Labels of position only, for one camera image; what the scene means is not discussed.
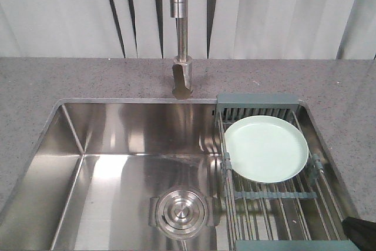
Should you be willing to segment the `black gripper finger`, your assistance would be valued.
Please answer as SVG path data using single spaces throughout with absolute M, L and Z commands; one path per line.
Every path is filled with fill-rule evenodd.
M 375 250 L 375 222 L 347 217 L 342 221 L 344 234 L 360 250 Z

